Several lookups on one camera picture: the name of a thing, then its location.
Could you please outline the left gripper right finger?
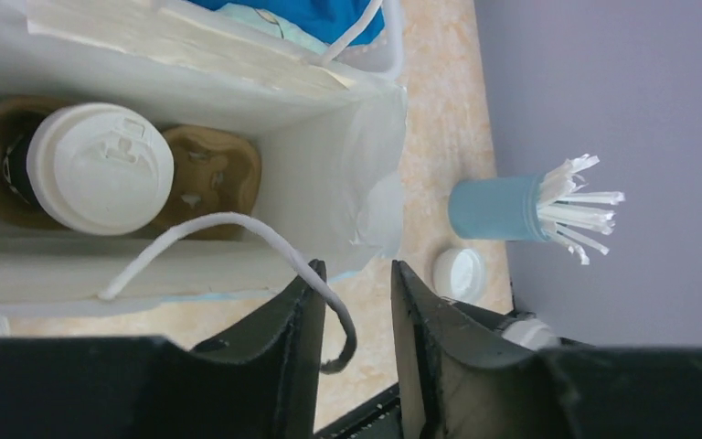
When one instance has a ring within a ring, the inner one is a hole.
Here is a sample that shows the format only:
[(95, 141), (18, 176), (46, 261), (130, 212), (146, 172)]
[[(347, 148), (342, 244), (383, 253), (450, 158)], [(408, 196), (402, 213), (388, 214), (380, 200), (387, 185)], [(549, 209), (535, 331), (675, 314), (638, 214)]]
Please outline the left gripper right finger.
[(702, 348), (533, 351), (402, 261), (391, 308), (407, 438), (702, 438)]

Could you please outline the stack of white lids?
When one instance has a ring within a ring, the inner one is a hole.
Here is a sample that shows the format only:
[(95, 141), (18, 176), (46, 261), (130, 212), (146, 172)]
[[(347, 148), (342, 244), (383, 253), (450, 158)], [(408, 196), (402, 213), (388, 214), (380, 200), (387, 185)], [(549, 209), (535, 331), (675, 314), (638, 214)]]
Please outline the stack of white lids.
[(450, 248), (432, 266), (437, 295), (475, 304), (484, 295), (486, 270), (482, 255), (471, 248)]

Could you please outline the pale blue paper bag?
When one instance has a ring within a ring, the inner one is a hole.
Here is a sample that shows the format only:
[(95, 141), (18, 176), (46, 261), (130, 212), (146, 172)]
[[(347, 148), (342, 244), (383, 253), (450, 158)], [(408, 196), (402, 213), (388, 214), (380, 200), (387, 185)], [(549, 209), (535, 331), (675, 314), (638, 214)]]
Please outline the pale blue paper bag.
[(0, 1), (0, 316), (333, 281), (402, 238), (406, 90), (187, 1)]

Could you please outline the blue cloth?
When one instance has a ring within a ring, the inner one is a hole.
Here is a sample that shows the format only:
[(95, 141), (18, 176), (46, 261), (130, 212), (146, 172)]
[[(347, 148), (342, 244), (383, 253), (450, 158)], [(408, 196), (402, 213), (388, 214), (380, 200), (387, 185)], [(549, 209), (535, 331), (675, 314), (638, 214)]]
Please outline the blue cloth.
[(284, 18), (324, 43), (333, 43), (363, 15), (369, 0), (198, 0), (217, 11), (227, 4), (264, 9)]

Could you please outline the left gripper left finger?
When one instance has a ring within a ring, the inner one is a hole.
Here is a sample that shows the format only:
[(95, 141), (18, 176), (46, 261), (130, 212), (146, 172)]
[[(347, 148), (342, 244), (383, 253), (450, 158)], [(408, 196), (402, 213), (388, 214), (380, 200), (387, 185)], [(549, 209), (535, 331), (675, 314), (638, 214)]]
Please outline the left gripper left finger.
[(295, 278), (190, 350), (161, 336), (0, 338), (0, 438), (309, 438), (324, 317)]

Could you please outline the blue straw holder cup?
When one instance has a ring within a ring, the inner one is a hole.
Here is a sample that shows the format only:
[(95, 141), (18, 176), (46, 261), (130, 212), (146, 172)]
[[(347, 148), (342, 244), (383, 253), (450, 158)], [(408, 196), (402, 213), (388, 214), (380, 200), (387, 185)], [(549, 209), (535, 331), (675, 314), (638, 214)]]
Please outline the blue straw holder cup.
[(548, 241), (537, 214), (543, 179), (530, 175), (458, 182), (448, 201), (453, 231), (466, 240)]

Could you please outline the mint green cloth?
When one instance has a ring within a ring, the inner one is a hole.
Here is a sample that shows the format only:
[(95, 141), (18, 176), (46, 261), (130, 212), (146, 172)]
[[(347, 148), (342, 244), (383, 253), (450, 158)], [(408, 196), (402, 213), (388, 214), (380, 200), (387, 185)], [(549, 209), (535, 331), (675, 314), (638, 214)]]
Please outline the mint green cloth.
[(215, 12), (272, 37), (290, 41), (319, 55), (323, 54), (328, 47), (327, 44), (311, 36), (292, 22), (264, 9), (227, 3), (216, 9)]

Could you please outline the white plastic basket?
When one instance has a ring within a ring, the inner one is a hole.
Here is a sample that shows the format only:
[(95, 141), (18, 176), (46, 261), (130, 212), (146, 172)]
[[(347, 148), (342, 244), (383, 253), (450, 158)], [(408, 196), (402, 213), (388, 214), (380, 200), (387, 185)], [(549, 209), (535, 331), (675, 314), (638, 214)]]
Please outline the white plastic basket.
[(381, 6), (385, 26), (368, 45), (345, 48), (337, 61), (357, 70), (396, 80), (404, 66), (404, 13), (399, 0), (384, 0)]

